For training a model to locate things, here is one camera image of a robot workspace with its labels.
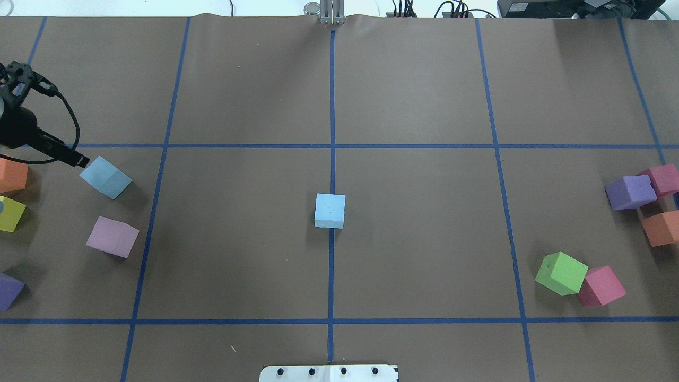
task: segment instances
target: sticker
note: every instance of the sticker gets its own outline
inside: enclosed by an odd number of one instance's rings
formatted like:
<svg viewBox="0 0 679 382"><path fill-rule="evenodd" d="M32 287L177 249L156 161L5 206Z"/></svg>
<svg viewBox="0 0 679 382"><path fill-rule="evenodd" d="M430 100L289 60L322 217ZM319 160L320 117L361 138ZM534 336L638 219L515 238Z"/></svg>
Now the sticker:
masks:
<svg viewBox="0 0 679 382"><path fill-rule="evenodd" d="M523 12L528 8L528 3L513 3L508 12Z"/></svg>

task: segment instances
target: pink cube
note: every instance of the pink cube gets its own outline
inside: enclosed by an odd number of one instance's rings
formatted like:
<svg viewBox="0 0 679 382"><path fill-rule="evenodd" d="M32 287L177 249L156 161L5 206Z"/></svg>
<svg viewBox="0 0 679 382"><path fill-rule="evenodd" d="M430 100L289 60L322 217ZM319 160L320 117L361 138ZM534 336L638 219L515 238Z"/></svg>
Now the pink cube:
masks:
<svg viewBox="0 0 679 382"><path fill-rule="evenodd" d="M606 265L587 271L578 299L585 307L602 307L626 294L613 270Z"/></svg>
<svg viewBox="0 0 679 382"><path fill-rule="evenodd" d="M650 184L658 198L679 192L679 171L674 164L651 167L638 175L648 175Z"/></svg>
<svg viewBox="0 0 679 382"><path fill-rule="evenodd" d="M87 240L87 246L107 254L127 258L139 230L123 222L99 217Z"/></svg>

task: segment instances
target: toy block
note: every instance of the toy block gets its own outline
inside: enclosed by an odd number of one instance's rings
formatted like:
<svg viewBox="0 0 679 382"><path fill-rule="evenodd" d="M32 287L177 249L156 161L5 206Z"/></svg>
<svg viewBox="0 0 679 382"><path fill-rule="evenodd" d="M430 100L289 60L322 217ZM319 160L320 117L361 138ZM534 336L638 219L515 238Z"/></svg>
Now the toy block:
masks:
<svg viewBox="0 0 679 382"><path fill-rule="evenodd" d="M23 282L0 273L0 312L10 308L22 289L24 289Z"/></svg>
<svg viewBox="0 0 679 382"><path fill-rule="evenodd" d="M0 192L23 190L28 174L27 164L0 158Z"/></svg>
<svg viewBox="0 0 679 382"><path fill-rule="evenodd" d="M100 156L80 173L80 177L111 199L117 198L132 183L127 175Z"/></svg>
<svg viewBox="0 0 679 382"><path fill-rule="evenodd" d="M658 198L679 192L679 171L674 164L651 167L637 175L648 175L650 177L650 184Z"/></svg>
<svg viewBox="0 0 679 382"><path fill-rule="evenodd" d="M26 205L0 196L0 231L14 232L25 209Z"/></svg>
<svg viewBox="0 0 679 382"><path fill-rule="evenodd" d="M127 258L139 230L123 222L100 216L87 240L87 246L107 254Z"/></svg>
<svg viewBox="0 0 679 382"><path fill-rule="evenodd" d="M603 307L626 294L613 270L606 265L587 271L578 299L585 307Z"/></svg>
<svg viewBox="0 0 679 382"><path fill-rule="evenodd" d="M616 211L639 208L658 199L648 175L622 177L606 186L606 195Z"/></svg>
<svg viewBox="0 0 679 382"><path fill-rule="evenodd" d="M659 213L643 219L641 225L651 247L679 243L679 211Z"/></svg>
<svg viewBox="0 0 679 382"><path fill-rule="evenodd" d="M316 194L314 225L319 228L344 228L346 195Z"/></svg>
<svg viewBox="0 0 679 382"><path fill-rule="evenodd" d="M535 281L565 296L580 292L588 266L564 252L545 256Z"/></svg>

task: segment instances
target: purple cube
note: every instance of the purple cube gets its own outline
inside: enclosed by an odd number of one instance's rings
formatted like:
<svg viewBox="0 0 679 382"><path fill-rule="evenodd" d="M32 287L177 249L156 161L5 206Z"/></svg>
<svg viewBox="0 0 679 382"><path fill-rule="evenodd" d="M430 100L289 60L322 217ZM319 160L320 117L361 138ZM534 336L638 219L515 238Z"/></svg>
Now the purple cube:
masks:
<svg viewBox="0 0 679 382"><path fill-rule="evenodd" d="M127 258L139 230L123 222L100 216L87 240L87 246L107 254Z"/></svg>
<svg viewBox="0 0 679 382"><path fill-rule="evenodd" d="M606 186L606 193L610 206L616 211L639 208L658 199L648 175L622 177Z"/></svg>
<svg viewBox="0 0 679 382"><path fill-rule="evenodd" d="M0 273L0 312L10 308L21 289L24 289L23 282Z"/></svg>

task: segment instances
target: orange cube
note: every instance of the orange cube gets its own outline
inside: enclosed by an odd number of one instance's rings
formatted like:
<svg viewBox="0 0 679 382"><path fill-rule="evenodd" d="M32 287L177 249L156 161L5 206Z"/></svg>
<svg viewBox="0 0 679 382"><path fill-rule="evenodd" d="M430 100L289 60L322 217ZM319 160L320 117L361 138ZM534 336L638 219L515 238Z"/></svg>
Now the orange cube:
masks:
<svg viewBox="0 0 679 382"><path fill-rule="evenodd" d="M679 243L679 211L659 213L641 221L651 247Z"/></svg>
<svg viewBox="0 0 679 382"><path fill-rule="evenodd" d="M23 190L28 174L27 164L0 158L0 192Z"/></svg>

